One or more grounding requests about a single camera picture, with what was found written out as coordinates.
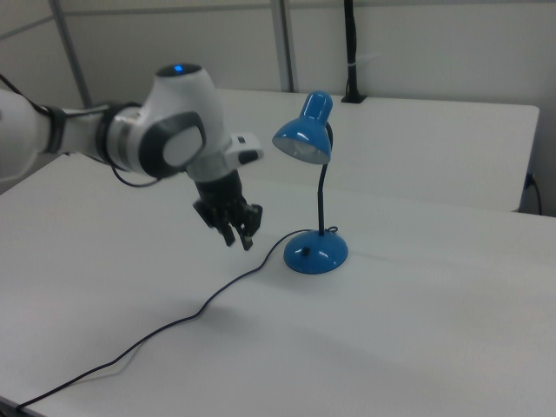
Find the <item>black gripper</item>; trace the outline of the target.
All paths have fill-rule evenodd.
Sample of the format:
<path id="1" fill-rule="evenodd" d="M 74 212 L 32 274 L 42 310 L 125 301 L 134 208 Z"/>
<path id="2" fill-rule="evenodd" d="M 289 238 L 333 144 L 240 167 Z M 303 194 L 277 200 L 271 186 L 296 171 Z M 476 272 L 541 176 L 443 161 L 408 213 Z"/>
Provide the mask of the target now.
<path id="1" fill-rule="evenodd" d="M 253 236 L 261 225 L 262 206 L 247 204 L 242 194 L 242 182 L 235 169 L 229 174 L 210 182 L 195 182 L 199 199 L 193 207 L 209 228 L 214 228 L 229 247 L 235 242 L 228 219 L 218 210 L 237 202 L 231 215 L 231 224 L 240 237 L 242 247 L 249 251 Z"/>

